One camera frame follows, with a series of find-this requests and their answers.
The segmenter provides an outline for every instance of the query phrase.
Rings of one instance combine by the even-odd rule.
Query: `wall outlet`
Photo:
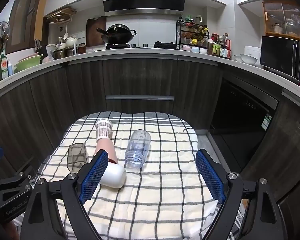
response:
[[[84,38],[86,36],[86,32],[82,31],[82,32],[78,32],[78,33],[72,33],[71,35],[69,35],[69,37],[76,35],[77,39],[81,39]]]

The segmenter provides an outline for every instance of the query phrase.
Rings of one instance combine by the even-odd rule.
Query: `frying pan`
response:
[[[108,44],[126,44],[132,40],[134,35],[137,35],[135,30],[130,30],[128,26],[123,24],[115,24],[108,28],[107,31],[97,28],[97,32],[102,33],[102,40]]]

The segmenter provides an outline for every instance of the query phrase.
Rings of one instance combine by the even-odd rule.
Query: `kitchen counter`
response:
[[[176,59],[178,57],[187,57],[187,60],[193,59],[194,61],[202,60],[208,64],[218,64],[220,63],[234,66],[236,68],[249,71],[250,73],[256,74],[260,77],[266,78],[277,85],[281,86],[283,94],[288,97],[290,100],[293,100],[300,106],[300,87],[289,80],[278,76],[274,73],[271,73],[262,68],[248,65],[245,63],[237,62],[234,60],[224,59],[220,57],[215,57],[211,55],[205,55],[200,53],[194,53],[183,50],[173,50],[173,49],[156,49],[156,48],[131,48],[131,49],[112,49],[112,50],[100,50],[95,52],[89,52],[85,54],[78,54],[75,56],[54,60],[51,62],[43,63],[29,69],[23,70],[19,73],[16,73],[2,81],[0,81],[0,90],[4,87],[18,81],[19,79],[25,78],[28,75],[34,74],[35,72],[42,71],[44,69],[51,68],[56,65],[68,62],[69,64],[75,64],[76,62],[88,62],[93,60],[102,59],[103,57],[107,58],[125,58],[125,57],[167,57]]]
[[[90,52],[0,81],[0,147],[5,154],[0,178],[12,176],[30,158],[39,168],[69,126],[91,113],[161,112],[196,130],[209,130],[223,78],[244,81],[278,101],[241,176],[252,181],[266,178],[279,200],[300,180],[300,87],[255,66],[182,50]]]

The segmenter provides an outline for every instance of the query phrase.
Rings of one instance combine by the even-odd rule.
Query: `metal screw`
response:
[[[261,179],[260,179],[260,182],[261,182],[262,184],[267,184],[267,180],[264,179],[264,178],[261,178]]]
[[[235,175],[234,173],[229,173],[228,177],[229,179],[236,179],[237,175]]]
[[[70,173],[67,178],[68,179],[74,179],[77,175],[75,173]]]
[[[45,181],[45,179],[44,179],[44,178],[40,178],[40,179],[38,179],[37,183],[38,183],[38,184],[43,184],[43,183],[44,183],[44,181]]]

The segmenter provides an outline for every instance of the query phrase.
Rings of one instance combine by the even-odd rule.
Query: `green basin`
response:
[[[26,58],[24,60],[21,60],[16,64],[18,72],[25,70],[27,68],[39,65],[40,63],[40,58],[42,55],[37,55],[33,57]]]

